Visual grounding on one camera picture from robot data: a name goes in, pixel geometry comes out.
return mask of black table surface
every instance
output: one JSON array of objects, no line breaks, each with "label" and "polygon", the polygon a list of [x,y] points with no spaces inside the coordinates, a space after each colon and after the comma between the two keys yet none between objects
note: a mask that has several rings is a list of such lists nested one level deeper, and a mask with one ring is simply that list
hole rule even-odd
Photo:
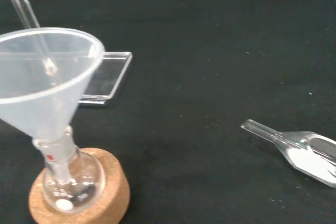
[{"label": "black table surface", "polygon": [[[336,139],[335,0],[30,0],[42,26],[131,51],[118,99],[79,108],[79,147],[112,152],[131,186],[122,223],[336,223],[336,191],[240,128]],[[0,0],[0,33],[21,29]],[[43,159],[0,123],[0,222],[34,223]]]}]

